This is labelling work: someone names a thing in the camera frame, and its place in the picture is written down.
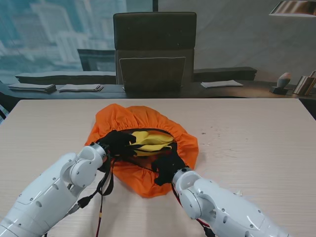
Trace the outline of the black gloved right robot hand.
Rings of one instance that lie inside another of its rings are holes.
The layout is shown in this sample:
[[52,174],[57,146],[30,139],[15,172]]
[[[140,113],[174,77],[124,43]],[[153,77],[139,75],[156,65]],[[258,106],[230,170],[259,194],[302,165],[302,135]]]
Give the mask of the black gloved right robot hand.
[[176,151],[159,155],[151,164],[152,170],[158,173],[155,183],[159,186],[171,183],[177,171],[187,167]]

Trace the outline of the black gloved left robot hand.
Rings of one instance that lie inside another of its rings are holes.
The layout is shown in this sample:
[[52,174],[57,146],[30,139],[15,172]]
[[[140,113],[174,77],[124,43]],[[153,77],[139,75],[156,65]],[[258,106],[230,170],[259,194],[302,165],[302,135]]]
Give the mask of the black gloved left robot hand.
[[133,157],[136,152],[131,148],[131,144],[136,142],[136,137],[132,134],[113,130],[105,137],[96,141],[104,151],[111,157]]

